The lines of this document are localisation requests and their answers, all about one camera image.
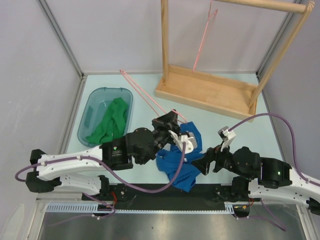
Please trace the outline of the blue tank top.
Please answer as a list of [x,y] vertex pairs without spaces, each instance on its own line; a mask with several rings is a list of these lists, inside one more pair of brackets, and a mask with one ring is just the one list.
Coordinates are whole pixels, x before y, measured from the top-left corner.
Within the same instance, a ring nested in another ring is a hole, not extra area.
[[[182,123],[180,125],[180,130],[182,132],[193,133],[197,143],[197,147],[191,153],[185,155],[181,170],[175,181],[172,183],[173,187],[188,193],[196,184],[197,176],[201,174],[201,171],[193,166],[192,162],[204,156],[202,153],[203,143],[202,136],[192,121]],[[156,155],[158,170],[164,172],[168,179],[172,180],[178,170],[181,157],[182,152],[175,145],[171,145],[170,150],[160,150]]]

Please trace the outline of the green tank top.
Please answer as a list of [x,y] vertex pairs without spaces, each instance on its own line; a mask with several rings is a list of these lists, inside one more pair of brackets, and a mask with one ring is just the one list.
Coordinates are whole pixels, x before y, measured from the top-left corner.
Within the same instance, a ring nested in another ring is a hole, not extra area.
[[101,122],[92,134],[86,137],[86,140],[90,144],[100,145],[122,137],[127,124],[128,108],[123,98],[114,98],[107,107]]

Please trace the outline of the pink wire hanger with blue top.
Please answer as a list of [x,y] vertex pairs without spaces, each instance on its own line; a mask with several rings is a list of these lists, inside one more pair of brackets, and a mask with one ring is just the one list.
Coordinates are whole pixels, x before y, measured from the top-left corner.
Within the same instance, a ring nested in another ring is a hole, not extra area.
[[150,101],[153,102],[155,106],[157,106],[163,113],[168,113],[160,104],[158,104],[155,99],[153,99],[132,77],[127,74],[124,70],[119,70],[120,74],[123,78],[133,87],[133,89],[140,95],[140,97],[150,106],[150,108],[155,112],[155,114],[159,117],[160,114],[156,111],[155,107],[151,104]]

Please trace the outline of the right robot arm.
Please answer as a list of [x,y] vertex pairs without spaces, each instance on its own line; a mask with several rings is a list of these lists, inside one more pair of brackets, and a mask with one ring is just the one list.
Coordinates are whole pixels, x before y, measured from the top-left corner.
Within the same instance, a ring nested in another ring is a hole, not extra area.
[[234,153],[227,147],[210,147],[199,159],[192,161],[203,175],[222,169],[234,173],[230,185],[215,184],[213,187],[216,202],[244,202],[271,200],[301,205],[312,214],[320,214],[320,188],[299,176],[290,164],[276,158],[261,157],[244,146]]

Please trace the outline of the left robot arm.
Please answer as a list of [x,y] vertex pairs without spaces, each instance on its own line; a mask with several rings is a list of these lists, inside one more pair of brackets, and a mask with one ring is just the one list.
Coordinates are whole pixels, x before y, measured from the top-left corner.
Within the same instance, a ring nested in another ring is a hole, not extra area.
[[173,134],[181,134],[174,110],[153,119],[151,124],[153,130],[140,127],[81,152],[49,155],[34,149],[30,156],[32,171],[26,174],[24,182],[33,193],[63,188],[105,200],[111,193],[108,178],[102,175],[89,178],[81,173],[104,170],[111,173],[132,169],[134,164],[145,165],[154,160],[165,145],[174,142]]

